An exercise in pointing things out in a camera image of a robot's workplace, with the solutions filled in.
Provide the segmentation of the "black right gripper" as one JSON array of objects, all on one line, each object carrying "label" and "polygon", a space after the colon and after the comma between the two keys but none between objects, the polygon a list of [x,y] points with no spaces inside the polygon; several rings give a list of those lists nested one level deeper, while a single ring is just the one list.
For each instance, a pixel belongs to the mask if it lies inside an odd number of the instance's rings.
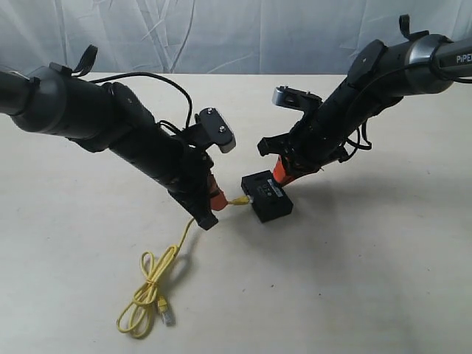
[{"label": "black right gripper", "polygon": [[278,155],[274,180],[282,187],[332,162],[347,162],[359,150],[361,126],[369,119],[369,95],[341,84],[315,110],[303,112],[287,134],[263,137],[257,144],[261,156]]}]

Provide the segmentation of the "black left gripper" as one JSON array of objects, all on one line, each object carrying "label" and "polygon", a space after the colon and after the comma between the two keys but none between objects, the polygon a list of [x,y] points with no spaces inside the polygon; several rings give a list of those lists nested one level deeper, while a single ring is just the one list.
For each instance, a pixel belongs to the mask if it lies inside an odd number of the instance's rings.
[{"label": "black left gripper", "polygon": [[215,140],[197,123],[169,134],[151,122],[132,128],[108,149],[163,186],[204,230],[218,223],[212,211],[227,207],[223,190],[211,173],[207,149]]}]

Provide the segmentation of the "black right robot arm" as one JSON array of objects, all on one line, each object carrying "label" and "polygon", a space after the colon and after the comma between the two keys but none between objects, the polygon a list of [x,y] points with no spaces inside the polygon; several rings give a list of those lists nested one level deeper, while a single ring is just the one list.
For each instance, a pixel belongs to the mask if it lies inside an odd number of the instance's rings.
[{"label": "black right robot arm", "polygon": [[289,132],[264,137],[261,156],[276,154],[274,179],[285,186],[332,162],[371,150],[367,122],[404,97],[438,94],[453,83],[471,83],[471,40],[418,32],[404,43],[374,40],[354,60],[347,76],[323,100],[288,86],[274,90],[276,106],[301,111]]}]

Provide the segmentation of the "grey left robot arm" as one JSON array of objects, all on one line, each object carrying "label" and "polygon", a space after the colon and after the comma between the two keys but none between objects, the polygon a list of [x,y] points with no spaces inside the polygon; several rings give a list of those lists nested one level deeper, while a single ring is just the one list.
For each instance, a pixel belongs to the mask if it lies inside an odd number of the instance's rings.
[{"label": "grey left robot arm", "polygon": [[1,112],[23,131],[63,136],[91,153],[110,150],[162,185],[205,230],[217,224],[220,190],[207,153],[227,153],[235,138],[215,108],[170,135],[126,85],[81,80],[55,63],[29,77],[1,73]]}]

